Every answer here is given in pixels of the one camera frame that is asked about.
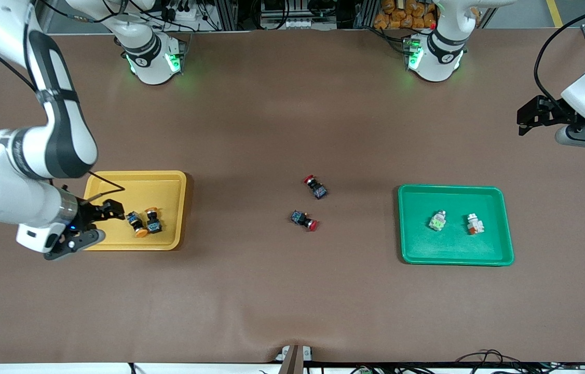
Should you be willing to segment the white power strip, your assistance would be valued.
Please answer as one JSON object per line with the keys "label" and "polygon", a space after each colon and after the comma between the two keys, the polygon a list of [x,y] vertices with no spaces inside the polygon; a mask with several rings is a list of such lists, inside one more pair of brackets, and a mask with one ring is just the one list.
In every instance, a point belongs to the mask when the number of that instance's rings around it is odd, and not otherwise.
{"label": "white power strip", "polygon": [[161,18],[164,21],[195,23],[205,18],[197,0],[158,0],[158,3],[161,5]]}

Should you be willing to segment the brown table mat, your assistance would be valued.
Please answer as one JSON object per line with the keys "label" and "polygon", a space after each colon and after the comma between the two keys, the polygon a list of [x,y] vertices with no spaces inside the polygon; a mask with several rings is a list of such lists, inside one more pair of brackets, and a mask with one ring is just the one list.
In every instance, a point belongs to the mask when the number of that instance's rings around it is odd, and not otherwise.
{"label": "brown table mat", "polygon": [[[207,33],[157,87],[111,36],[55,36],[95,169],[183,171],[190,201],[173,251],[46,261],[0,223],[0,363],[266,362],[295,343],[324,362],[585,362],[585,148],[516,123],[550,34],[475,31],[428,83],[365,30]],[[404,263],[403,184],[499,188],[513,265]]]}

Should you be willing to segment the red-tipped white switch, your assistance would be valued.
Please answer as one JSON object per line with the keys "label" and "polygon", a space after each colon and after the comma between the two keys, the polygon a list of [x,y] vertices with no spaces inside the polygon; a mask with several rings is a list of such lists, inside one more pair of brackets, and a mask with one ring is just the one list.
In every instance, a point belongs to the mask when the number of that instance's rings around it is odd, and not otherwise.
{"label": "red-tipped white switch", "polygon": [[469,213],[465,216],[466,232],[475,236],[485,232],[485,226],[476,213]]}

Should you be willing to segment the aluminium frame post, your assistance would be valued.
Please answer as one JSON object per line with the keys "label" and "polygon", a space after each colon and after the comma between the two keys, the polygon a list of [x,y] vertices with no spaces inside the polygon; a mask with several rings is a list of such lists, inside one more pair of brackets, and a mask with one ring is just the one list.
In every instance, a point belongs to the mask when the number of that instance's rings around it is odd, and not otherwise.
{"label": "aluminium frame post", "polygon": [[221,31],[236,31],[238,0],[213,0],[219,17]]}
{"label": "aluminium frame post", "polygon": [[361,26],[373,28],[375,17],[382,9],[381,2],[382,0],[356,0],[356,14],[352,26],[355,29]]}

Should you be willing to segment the yellow plastic tray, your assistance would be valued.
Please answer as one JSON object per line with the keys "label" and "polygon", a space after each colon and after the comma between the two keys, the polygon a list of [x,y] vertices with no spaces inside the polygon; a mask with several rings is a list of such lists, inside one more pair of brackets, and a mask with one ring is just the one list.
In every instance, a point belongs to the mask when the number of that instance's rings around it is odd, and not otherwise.
{"label": "yellow plastic tray", "polygon": [[91,246],[90,251],[169,251],[181,243],[187,179],[176,170],[105,171],[88,178],[85,199],[98,194],[95,204],[114,199],[122,203],[125,216],[135,211],[147,226],[145,211],[156,207],[162,232],[136,237],[131,225],[124,220],[97,222],[105,240]]}

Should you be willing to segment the green plastic tray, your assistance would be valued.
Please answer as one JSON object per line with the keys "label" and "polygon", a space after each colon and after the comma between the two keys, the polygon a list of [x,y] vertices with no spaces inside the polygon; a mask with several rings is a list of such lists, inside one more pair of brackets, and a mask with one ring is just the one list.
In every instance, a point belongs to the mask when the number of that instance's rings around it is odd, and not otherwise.
{"label": "green plastic tray", "polygon": [[[487,185],[404,184],[397,191],[400,251],[404,261],[423,265],[509,266],[515,255],[502,191]],[[442,231],[428,227],[446,211]],[[485,232],[470,236],[465,216],[476,213]]]}

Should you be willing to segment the grey table clamp bracket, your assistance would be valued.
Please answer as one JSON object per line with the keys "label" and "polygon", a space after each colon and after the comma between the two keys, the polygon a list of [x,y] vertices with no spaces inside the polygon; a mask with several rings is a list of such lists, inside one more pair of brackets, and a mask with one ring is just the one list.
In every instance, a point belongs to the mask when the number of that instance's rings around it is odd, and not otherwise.
{"label": "grey table clamp bracket", "polygon": [[[279,351],[278,355],[276,355],[276,357],[274,358],[274,360],[276,362],[282,363],[285,360],[285,358],[286,358],[286,356],[291,348],[292,348],[291,345],[283,346],[281,348],[281,350]],[[301,353],[304,362],[311,362],[313,360],[312,348],[310,346],[306,346],[306,345],[300,346],[298,352]]]}

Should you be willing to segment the red push button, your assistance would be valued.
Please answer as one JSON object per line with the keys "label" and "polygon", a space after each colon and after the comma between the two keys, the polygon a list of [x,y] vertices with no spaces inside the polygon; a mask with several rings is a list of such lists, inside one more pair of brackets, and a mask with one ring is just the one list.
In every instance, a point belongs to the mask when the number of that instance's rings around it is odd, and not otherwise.
{"label": "red push button", "polygon": [[310,232],[316,231],[318,227],[318,221],[310,218],[307,213],[304,213],[303,211],[293,211],[290,215],[290,220],[295,223],[295,225],[302,226]]}
{"label": "red push button", "polygon": [[304,179],[304,184],[311,189],[312,194],[314,195],[315,199],[322,199],[324,196],[327,195],[328,191],[321,184],[314,175],[309,175]]}

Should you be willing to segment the yellow push button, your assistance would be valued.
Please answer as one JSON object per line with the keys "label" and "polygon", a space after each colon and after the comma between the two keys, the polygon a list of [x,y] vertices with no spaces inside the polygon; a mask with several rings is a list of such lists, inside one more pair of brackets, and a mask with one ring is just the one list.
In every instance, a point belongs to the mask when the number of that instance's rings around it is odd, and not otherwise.
{"label": "yellow push button", "polygon": [[145,223],[141,220],[138,213],[131,211],[126,215],[126,220],[131,225],[136,237],[146,237],[149,234],[149,230]]}
{"label": "yellow push button", "polygon": [[145,211],[147,216],[147,229],[151,234],[162,232],[162,223],[159,218],[159,211],[156,207],[148,208]]}

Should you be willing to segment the orange packaged goods pile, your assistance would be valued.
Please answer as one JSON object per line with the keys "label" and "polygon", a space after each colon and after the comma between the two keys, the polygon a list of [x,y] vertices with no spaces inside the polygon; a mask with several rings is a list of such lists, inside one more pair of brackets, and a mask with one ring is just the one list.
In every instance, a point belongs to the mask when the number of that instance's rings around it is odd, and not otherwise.
{"label": "orange packaged goods pile", "polygon": [[373,28],[435,29],[440,10],[432,0],[379,0]]}

